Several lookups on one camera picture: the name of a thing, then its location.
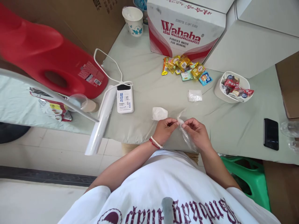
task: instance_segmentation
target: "person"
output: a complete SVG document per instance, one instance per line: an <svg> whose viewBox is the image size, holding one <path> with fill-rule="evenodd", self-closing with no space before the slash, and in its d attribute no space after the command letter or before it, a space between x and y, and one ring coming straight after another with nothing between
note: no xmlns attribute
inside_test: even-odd
<svg viewBox="0 0 299 224"><path fill-rule="evenodd" d="M248 198L213 149L205 126L182 124L206 170L184 152L159 149L179 126L160 120L146 141L106 168L59 224L280 223Z"/></svg>

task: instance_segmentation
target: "hand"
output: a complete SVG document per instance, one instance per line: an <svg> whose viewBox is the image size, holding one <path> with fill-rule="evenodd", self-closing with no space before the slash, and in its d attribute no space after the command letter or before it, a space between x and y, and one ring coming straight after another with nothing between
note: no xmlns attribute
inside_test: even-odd
<svg viewBox="0 0 299 224"><path fill-rule="evenodd" d="M212 147L208 132L204 124L195 118L190 118L182 124L182 128L190 135L194 144L201 150L209 150Z"/></svg>
<svg viewBox="0 0 299 224"><path fill-rule="evenodd" d="M179 122L176 119L166 118L160 120L153 135L154 140L163 146L178 126Z"/></svg>

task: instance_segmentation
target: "white t-shirt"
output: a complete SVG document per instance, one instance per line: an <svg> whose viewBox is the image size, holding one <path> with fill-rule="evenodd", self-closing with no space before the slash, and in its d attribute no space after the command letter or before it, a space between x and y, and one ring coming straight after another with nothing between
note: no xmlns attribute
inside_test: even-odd
<svg viewBox="0 0 299 224"><path fill-rule="evenodd" d="M224 189L179 151L159 150L111 193L80 197L59 224L280 223L237 188Z"/></svg>

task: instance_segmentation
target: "white floor tile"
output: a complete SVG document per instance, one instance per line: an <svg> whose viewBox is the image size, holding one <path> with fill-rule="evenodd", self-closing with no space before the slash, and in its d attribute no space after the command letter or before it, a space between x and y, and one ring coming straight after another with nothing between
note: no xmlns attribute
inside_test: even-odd
<svg viewBox="0 0 299 224"><path fill-rule="evenodd" d="M48 129L40 147L85 152L90 136ZM104 154L108 139L103 138L98 154Z"/></svg>
<svg viewBox="0 0 299 224"><path fill-rule="evenodd" d="M40 146L47 129L31 127L26 134L19 139L6 144L20 144L28 146Z"/></svg>
<svg viewBox="0 0 299 224"><path fill-rule="evenodd" d="M203 166L198 166L197 169L200 170L203 173L206 173L206 170Z"/></svg>
<svg viewBox="0 0 299 224"><path fill-rule="evenodd" d="M0 179L1 223L58 223L86 187Z"/></svg>
<svg viewBox="0 0 299 224"><path fill-rule="evenodd" d="M121 143L113 139L109 139L104 155L108 156L122 156Z"/></svg>
<svg viewBox="0 0 299 224"><path fill-rule="evenodd" d="M6 145L0 150L0 165L96 176L102 157L45 147Z"/></svg>
<svg viewBox="0 0 299 224"><path fill-rule="evenodd" d="M119 158L121 158L121 157L119 157L119 156L107 156L107 155L104 155L103 159L102 159L102 162L101 162L101 166L100 166L100 170L99 170L98 175L101 172L103 172L108 166L110 166L116 160L118 160Z"/></svg>

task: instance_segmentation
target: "smartphone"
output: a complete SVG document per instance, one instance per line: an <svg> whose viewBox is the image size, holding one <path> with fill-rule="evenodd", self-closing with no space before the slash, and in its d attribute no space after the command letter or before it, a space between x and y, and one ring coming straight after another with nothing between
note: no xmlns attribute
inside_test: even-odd
<svg viewBox="0 0 299 224"><path fill-rule="evenodd" d="M264 146L270 149L279 150L278 123L271 119L264 119Z"/></svg>

